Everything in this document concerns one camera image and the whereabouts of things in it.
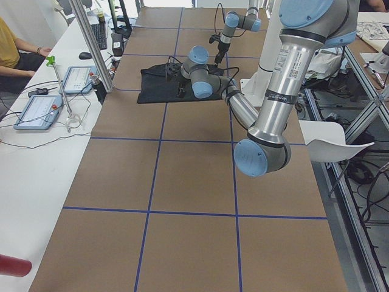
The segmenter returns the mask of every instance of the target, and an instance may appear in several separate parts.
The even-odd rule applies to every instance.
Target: person's hand
[[[26,71],[27,72],[27,76],[26,77],[33,77],[34,74],[35,74],[35,71]]]
[[[51,52],[51,48],[50,47],[42,47],[39,51],[39,54],[44,56],[44,57],[47,57]]]

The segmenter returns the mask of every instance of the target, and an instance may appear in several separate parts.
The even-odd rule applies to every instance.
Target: green clamp
[[[48,61],[46,66],[54,65],[54,63],[55,63],[55,57],[54,56],[46,57],[46,60]]]

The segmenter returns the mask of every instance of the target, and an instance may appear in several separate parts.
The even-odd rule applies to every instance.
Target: yellow shirt
[[[17,37],[0,17],[0,66],[14,68],[20,56],[14,40]]]

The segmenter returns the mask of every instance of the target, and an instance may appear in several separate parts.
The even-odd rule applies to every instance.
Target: label on robot arm
[[[303,74],[303,69],[309,58],[309,52],[301,50],[281,49],[275,63],[274,71],[284,74],[288,70],[286,78],[299,80]]]
[[[278,54],[277,62],[275,62],[274,71],[278,71],[279,73],[284,72],[284,68],[288,58],[289,50],[281,49],[280,53]]]

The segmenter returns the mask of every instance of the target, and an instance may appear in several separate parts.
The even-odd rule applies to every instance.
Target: computer mouse
[[[87,60],[92,58],[92,54],[89,52],[81,52],[78,57],[80,60]]]

